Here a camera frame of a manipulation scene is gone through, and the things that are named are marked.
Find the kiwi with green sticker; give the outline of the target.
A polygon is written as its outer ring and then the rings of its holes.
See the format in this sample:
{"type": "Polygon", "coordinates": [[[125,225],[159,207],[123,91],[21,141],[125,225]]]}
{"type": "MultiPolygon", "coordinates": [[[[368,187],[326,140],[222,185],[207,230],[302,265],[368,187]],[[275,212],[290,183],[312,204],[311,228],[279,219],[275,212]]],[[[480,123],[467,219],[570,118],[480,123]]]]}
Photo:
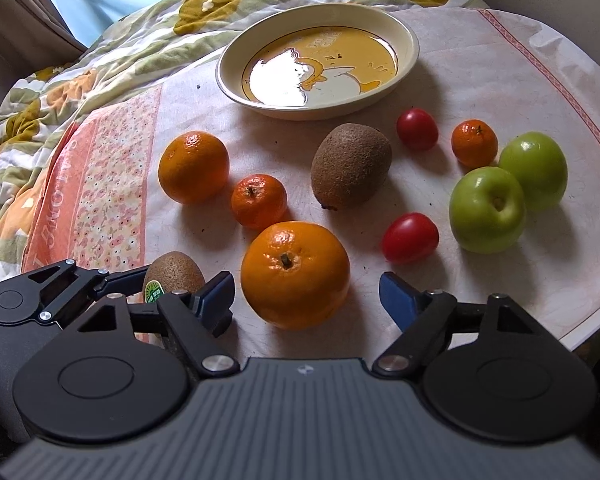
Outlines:
{"type": "Polygon", "coordinates": [[[148,266],[143,282],[143,300],[154,302],[174,290],[196,292],[206,280],[197,263],[182,252],[167,252],[148,266]]]}

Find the green apple front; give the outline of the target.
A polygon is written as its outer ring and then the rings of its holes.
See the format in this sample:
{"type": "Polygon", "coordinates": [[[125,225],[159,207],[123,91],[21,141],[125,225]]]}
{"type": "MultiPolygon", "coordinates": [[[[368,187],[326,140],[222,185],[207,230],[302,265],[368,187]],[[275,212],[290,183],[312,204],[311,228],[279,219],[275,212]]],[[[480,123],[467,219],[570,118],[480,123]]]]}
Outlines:
{"type": "Polygon", "coordinates": [[[465,174],[451,194],[449,222],[461,248],[495,254],[513,246],[524,232],[527,207],[516,178],[498,167],[465,174]]]}

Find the green apple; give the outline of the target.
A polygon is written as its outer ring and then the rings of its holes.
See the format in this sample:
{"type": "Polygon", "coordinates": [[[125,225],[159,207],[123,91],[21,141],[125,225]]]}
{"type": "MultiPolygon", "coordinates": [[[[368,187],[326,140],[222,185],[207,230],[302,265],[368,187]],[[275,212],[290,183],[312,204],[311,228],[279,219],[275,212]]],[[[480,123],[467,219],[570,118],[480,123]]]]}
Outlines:
{"type": "Polygon", "coordinates": [[[509,141],[498,166],[517,179],[527,208],[532,211],[558,205],[566,192],[565,155],[556,141],[542,132],[529,131],[509,141]]]}
{"type": "Polygon", "coordinates": [[[495,254],[513,246],[524,232],[527,207],[516,178],[498,167],[465,174],[451,194],[449,222],[461,248],[495,254]]]}

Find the large orange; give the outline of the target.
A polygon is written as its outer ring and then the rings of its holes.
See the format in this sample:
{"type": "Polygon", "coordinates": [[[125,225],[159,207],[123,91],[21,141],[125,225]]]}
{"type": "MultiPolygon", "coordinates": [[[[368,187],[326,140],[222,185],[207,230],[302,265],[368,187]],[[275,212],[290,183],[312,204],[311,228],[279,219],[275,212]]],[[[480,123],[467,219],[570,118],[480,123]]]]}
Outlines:
{"type": "Polygon", "coordinates": [[[230,174],[230,156],[224,143],[204,131],[175,138],[162,153],[158,180],[171,200],[198,205],[222,191],[230,174]]]}
{"type": "Polygon", "coordinates": [[[334,315],[347,298],[350,261],[324,226],[278,222],[242,258],[240,286],[251,309],[281,330],[307,330],[334,315]]]}

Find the green apple back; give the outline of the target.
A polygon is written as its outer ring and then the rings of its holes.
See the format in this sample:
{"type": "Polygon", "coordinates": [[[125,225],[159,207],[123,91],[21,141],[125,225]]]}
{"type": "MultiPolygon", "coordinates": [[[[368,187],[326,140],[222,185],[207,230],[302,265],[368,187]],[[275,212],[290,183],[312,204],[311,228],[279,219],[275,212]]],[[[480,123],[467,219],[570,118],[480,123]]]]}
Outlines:
{"type": "Polygon", "coordinates": [[[517,179],[527,208],[532,211],[558,205],[566,192],[565,155],[556,141],[542,132],[529,131],[509,141],[498,166],[517,179]]]}

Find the brown kiwi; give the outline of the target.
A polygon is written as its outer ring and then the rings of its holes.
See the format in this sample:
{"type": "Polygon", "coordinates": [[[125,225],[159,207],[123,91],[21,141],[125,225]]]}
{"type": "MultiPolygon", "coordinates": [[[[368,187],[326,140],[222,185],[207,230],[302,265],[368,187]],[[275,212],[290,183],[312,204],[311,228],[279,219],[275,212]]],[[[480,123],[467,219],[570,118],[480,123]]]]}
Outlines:
{"type": "Polygon", "coordinates": [[[341,124],[325,136],[311,166],[311,188],[323,209],[343,210],[370,200],[385,182],[392,148],[379,130],[341,124]]]}

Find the red tomato near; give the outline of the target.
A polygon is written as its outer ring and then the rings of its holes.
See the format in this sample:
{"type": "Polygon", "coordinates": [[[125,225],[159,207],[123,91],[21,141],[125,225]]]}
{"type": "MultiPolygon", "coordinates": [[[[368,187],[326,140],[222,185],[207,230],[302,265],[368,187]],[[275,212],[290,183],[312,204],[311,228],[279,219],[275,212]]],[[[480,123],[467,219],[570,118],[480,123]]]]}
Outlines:
{"type": "Polygon", "coordinates": [[[430,256],[438,244],[439,231],[434,222],[412,212],[391,223],[382,237],[381,251],[389,262],[405,264],[430,256]]]}

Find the red tomato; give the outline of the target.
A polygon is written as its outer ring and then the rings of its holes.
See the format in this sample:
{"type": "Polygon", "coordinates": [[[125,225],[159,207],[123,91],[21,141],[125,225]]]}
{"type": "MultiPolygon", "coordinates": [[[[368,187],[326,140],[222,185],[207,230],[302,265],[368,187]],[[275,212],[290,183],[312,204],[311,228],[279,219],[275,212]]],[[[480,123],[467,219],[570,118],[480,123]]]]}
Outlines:
{"type": "Polygon", "coordinates": [[[389,262],[405,264],[430,256],[438,244],[439,231],[434,222],[412,212],[391,223],[382,237],[381,251],[389,262]]]}
{"type": "Polygon", "coordinates": [[[400,115],[396,133],[409,150],[419,152],[431,150],[439,139],[434,118],[420,108],[411,108],[400,115]]]}

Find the white pink floral cloth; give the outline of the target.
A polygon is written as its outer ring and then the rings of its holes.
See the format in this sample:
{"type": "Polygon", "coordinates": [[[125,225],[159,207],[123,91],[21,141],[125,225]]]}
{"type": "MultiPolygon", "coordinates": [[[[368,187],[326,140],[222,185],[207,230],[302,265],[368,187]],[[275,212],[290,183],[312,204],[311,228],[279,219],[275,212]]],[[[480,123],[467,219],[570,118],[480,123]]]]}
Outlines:
{"type": "Polygon", "coordinates": [[[326,226],[350,259],[347,303],[312,330],[278,330],[237,298],[222,341],[239,359],[377,356],[398,334],[378,299],[378,280],[388,269],[380,241],[395,218],[412,211],[434,222],[440,242],[433,255],[396,268],[405,281],[463,301],[505,292],[566,347],[588,344],[600,332],[600,68],[554,29],[523,16],[426,9],[403,11],[400,19],[416,32],[419,60],[396,90],[353,120],[393,138],[396,118],[420,107],[434,116],[440,138],[420,154],[394,142],[388,178],[365,205],[329,212],[311,191],[314,152],[332,122],[284,122],[246,110],[222,95],[216,59],[208,56],[129,101],[95,110],[69,131],[42,177],[24,268],[73,258],[84,268],[126,270],[178,250],[205,276],[238,272],[252,233],[234,220],[230,196],[184,207],[157,180],[166,146],[202,130],[225,144],[230,180],[276,177],[291,217],[326,226]],[[544,132],[568,162],[560,204],[530,214],[518,243],[495,255],[464,252],[449,226],[450,194],[463,173],[450,134],[468,118],[484,120],[501,143],[544,132]]]}

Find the small mandarin left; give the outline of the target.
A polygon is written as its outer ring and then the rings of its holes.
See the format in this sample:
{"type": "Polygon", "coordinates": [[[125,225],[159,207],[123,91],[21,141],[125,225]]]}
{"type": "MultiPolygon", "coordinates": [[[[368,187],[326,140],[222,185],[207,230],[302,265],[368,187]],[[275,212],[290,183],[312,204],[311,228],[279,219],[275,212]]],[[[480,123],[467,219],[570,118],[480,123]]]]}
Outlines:
{"type": "Polygon", "coordinates": [[[268,174],[252,174],[234,186],[230,210],[244,228],[262,231],[284,218],[287,212],[286,188],[268,174]]]}

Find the small mandarin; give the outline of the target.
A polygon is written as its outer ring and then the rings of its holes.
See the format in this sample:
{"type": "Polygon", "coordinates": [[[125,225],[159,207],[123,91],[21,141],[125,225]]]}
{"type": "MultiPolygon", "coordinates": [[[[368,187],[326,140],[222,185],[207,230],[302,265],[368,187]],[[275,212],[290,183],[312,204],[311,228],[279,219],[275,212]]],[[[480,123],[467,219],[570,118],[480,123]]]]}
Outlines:
{"type": "Polygon", "coordinates": [[[457,125],[452,132],[451,145],[458,162],[470,169],[489,166],[498,154],[498,138],[480,119],[468,119],[457,125]]]}
{"type": "Polygon", "coordinates": [[[234,186],[230,210],[244,228],[262,231],[284,218],[287,212],[286,188],[268,174],[252,174],[234,186]]]}

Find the small mandarin right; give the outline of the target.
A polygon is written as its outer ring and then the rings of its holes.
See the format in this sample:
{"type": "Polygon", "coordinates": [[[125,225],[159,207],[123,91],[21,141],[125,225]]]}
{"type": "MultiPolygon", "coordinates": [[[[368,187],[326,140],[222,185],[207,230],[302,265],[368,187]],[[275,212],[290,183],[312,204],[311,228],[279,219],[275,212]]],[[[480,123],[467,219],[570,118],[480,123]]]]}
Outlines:
{"type": "Polygon", "coordinates": [[[498,138],[480,119],[468,119],[457,125],[452,132],[451,145],[458,162],[470,169],[489,166],[498,154],[498,138]]]}

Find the red tomato far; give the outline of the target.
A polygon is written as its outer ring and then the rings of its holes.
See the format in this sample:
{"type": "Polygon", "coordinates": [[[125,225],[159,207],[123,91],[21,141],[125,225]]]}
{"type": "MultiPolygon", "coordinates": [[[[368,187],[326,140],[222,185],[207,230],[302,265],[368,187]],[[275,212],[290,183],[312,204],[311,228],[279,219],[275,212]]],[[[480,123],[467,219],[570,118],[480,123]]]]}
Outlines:
{"type": "Polygon", "coordinates": [[[431,150],[439,139],[434,118],[420,108],[411,108],[400,115],[396,133],[409,150],[419,152],[431,150]]]}

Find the brown curtain left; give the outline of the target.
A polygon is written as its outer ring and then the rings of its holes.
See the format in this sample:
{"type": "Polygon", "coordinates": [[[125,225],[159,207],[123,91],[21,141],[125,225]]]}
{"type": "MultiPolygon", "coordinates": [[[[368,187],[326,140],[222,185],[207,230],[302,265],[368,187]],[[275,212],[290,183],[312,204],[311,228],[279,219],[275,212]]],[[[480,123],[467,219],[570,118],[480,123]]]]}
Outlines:
{"type": "Polygon", "coordinates": [[[52,0],[0,0],[0,58],[20,74],[73,62],[85,51],[52,0]]]}

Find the cream bowl with duck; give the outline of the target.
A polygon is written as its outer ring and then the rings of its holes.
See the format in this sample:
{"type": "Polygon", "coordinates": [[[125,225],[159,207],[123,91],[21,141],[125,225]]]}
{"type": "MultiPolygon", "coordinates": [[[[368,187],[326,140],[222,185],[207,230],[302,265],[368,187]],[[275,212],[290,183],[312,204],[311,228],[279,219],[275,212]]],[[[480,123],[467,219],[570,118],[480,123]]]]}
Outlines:
{"type": "Polygon", "coordinates": [[[322,3],[279,12],[241,32],[221,54],[216,82],[262,115],[320,120],[362,110],[414,68],[410,26],[370,6],[322,3]]]}

